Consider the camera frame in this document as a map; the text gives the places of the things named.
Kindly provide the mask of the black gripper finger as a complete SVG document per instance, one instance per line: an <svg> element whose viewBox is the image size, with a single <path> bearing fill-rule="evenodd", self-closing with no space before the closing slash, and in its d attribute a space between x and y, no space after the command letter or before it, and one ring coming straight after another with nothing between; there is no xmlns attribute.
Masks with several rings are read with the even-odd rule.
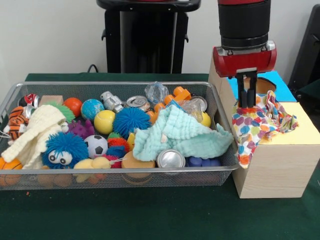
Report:
<svg viewBox="0 0 320 240"><path fill-rule="evenodd" d="M257 85L257 73L249 72L249 89L247 90L247 106L252 108L256 105L256 85Z"/></svg>
<svg viewBox="0 0 320 240"><path fill-rule="evenodd" d="M237 74L237 91L238 91L238 106L240 108L247 108L247 92L245 90L244 75Z"/></svg>

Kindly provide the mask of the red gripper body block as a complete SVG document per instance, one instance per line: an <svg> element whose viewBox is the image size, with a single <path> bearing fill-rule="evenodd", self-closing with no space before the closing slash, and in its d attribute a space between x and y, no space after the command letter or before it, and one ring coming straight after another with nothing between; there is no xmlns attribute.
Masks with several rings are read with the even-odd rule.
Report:
<svg viewBox="0 0 320 240"><path fill-rule="evenodd" d="M240 54L238 51L228 53L222 47L214 47L212 54L215 70L222 78L233 78L241 72L270 72L274 69L277 59L277 49L275 47L269 50Z"/></svg>

